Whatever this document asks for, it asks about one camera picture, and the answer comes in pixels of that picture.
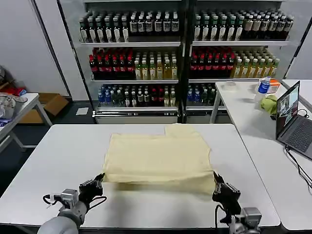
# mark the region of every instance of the white table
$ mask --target white table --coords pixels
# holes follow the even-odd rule
[[[52,122],[47,116],[43,106],[39,102],[39,94],[36,94],[36,93],[24,94],[23,97],[27,98],[27,101],[23,103],[20,109],[18,110],[18,112],[14,114],[13,120],[10,123],[6,124],[5,126],[0,127],[0,141],[5,138],[0,144],[0,152],[12,140],[15,140],[22,150],[36,147],[36,145],[23,145],[23,143],[18,139],[18,137],[12,131],[12,129],[19,123],[19,121],[34,107],[37,109],[43,121],[47,125],[52,126]]]
[[[282,84],[289,89],[300,81],[299,98],[310,111],[312,111],[312,80],[310,79],[283,79]]]
[[[216,83],[218,98],[222,99],[240,134],[282,225],[288,230],[312,230],[312,195],[288,158],[284,146],[275,140],[275,121],[271,120],[268,113],[256,109],[252,102],[256,82],[237,82],[236,85],[238,91],[233,92],[225,91],[223,82]],[[285,92],[285,87],[281,85],[275,95],[280,97]],[[299,109],[305,109],[301,103]],[[295,152],[292,154],[312,175],[312,161]]]
[[[42,196],[78,189],[80,183],[101,173],[111,133],[163,135],[164,126],[53,125],[0,198],[0,223],[40,226],[55,217],[61,207],[58,204],[46,209]],[[261,211],[260,226],[278,226],[279,217],[235,127],[192,126],[211,147],[213,168],[241,191],[240,205]],[[217,203],[211,197],[160,190],[117,191],[114,187],[113,183],[103,183],[107,201],[87,214],[83,228],[215,226]],[[219,211],[218,220],[222,217]]]

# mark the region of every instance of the laptop screen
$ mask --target laptop screen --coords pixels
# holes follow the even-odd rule
[[[299,103],[299,82],[291,87],[277,100],[276,138],[286,127],[287,123],[297,115]]]

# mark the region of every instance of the black cable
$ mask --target black cable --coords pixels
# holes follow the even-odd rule
[[[98,196],[98,197],[93,198],[93,200],[92,200],[92,201],[95,201],[95,200],[98,200],[98,199],[103,199],[103,200],[102,200],[102,201],[100,201],[100,202],[98,202],[98,203],[97,203],[97,204],[95,204],[94,206],[91,206],[89,210],[91,210],[92,208],[94,208],[94,207],[96,207],[96,206],[98,206],[98,205],[102,204],[104,201],[106,201],[106,200],[107,200],[107,197],[106,197],[106,196]]]
[[[299,175],[305,180],[305,182],[307,183],[307,185],[312,189],[312,179],[310,178],[310,176],[305,172],[305,170],[303,170],[303,168],[300,166],[300,164],[297,162],[297,160],[295,159],[295,157],[291,154],[290,152],[291,147],[289,145],[285,145],[285,150],[286,152],[289,154],[289,156],[292,158],[292,160],[297,164],[297,168],[298,168],[298,173]],[[306,177],[301,173],[301,171],[306,175],[306,177],[310,180],[310,182],[308,182],[308,180],[306,179]]]
[[[214,210],[214,226],[215,226],[216,231],[218,229],[218,209],[219,208],[224,211],[223,207],[219,204],[215,207],[215,210]]]

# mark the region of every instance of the plastic bottle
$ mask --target plastic bottle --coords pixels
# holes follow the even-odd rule
[[[265,77],[265,79],[260,82],[258,92],[254,97],[255,103],[259,103],[265,97],[265,94],[268,92],[270,87],[270,80],[270,77]]]

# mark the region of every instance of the green cloth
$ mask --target green cloth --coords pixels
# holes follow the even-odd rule
[[[274,95],[268,95],[261,100],[260,107],[268,112],[270,115],[276,115],[277,97],[275,97]]]

